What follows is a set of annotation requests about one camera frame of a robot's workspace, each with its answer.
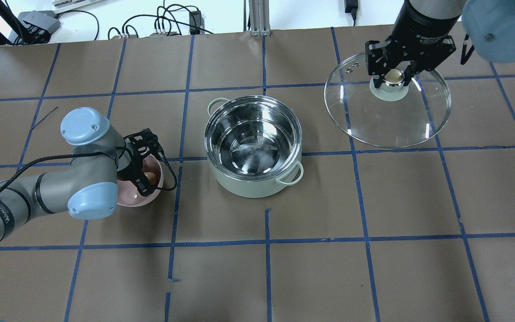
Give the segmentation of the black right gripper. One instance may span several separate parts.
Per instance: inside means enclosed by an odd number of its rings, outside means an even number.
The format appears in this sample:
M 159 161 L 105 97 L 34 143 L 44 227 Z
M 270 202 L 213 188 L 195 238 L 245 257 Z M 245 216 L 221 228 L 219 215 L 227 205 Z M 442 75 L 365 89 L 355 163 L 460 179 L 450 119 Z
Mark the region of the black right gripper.
M 456 19 L 425 20 L 399 18 L 392 33 L 380 42 L 365 43 L 367 73 L 374 76 L 374 87 L 394 86 L 388 74 L 399 64 L 409 62 L 403 72 L 402 85 L 409 85 L 422 71 L 432 71 L 456 51 L 449 35 Z

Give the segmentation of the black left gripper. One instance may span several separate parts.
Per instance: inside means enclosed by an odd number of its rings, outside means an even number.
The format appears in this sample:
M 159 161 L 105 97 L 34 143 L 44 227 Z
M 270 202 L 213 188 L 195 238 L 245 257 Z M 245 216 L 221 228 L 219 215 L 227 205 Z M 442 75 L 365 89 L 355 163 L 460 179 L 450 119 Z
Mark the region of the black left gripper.
M 123 152 L 123 157 L 130 157 L 128 165 L 117 171 L 119 181 L 131 182 L 137 188 L 139 195 L 150 196 L 155 191 L 155 184 L 150 183 L 143 169 L 143 161 L 148 156 L 155 157 L 159 162 L 165 161 L 164 149 L 159 138 L 150 129 L 141 130 L 124 137 L 125 146 L 117 147 Z

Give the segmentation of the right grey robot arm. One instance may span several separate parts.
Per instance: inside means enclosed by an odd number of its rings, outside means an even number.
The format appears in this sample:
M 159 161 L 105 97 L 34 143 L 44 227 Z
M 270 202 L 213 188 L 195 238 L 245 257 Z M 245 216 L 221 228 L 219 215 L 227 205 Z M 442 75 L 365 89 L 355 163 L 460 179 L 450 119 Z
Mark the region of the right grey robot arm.
M 365 44 L 366 66 L 379 89 L 387 75 L 407 63 L 397 85 L 431 72 L 456 51 L 450 31 L 460 20 L 464 40 L 460 62 L 472 53 L 493 63 L 515 62 L 515 0 L 405 0 L 384 42 Z

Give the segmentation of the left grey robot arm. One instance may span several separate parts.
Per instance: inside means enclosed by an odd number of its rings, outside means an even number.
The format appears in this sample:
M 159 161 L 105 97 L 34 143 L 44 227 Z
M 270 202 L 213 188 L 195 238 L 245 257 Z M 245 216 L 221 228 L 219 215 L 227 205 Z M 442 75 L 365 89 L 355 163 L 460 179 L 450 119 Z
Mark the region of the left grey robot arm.
M 27 222 L 61 212 L 80 220 L 112 215 L 120 196 L 117 181 L 129 182 L 140 196 L 158 187 L 147 177 L 144 160 L 166 162 L 158 138 L 146 128 L 121 136 L 108 118 L 90 107 L 67 113 L 60 133 L 72 153 L 43 157 L 0 181 L 0 242 Z

